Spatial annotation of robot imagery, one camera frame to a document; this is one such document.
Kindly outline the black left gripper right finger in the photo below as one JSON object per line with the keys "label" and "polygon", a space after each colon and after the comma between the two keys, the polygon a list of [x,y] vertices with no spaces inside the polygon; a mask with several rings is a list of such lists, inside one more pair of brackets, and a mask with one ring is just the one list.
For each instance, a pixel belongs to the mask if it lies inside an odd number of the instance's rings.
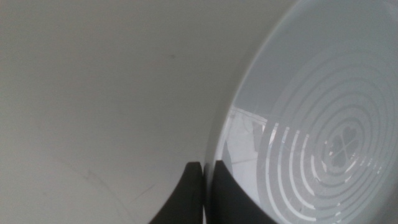
{"label": "black left gripper right finger", "polygon": [[276,224],[235,181],[223,161],[216,161],[205,204],[211,224]]}

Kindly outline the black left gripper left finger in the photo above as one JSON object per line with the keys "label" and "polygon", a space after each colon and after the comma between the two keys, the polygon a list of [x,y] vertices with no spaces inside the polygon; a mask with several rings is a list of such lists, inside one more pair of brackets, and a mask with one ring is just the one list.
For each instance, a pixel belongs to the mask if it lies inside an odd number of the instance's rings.
{"label": "black left gripper left finger", "polygon": [[150,224],[202,224],[203,174],[199,162],[188,162],[174,191]]}

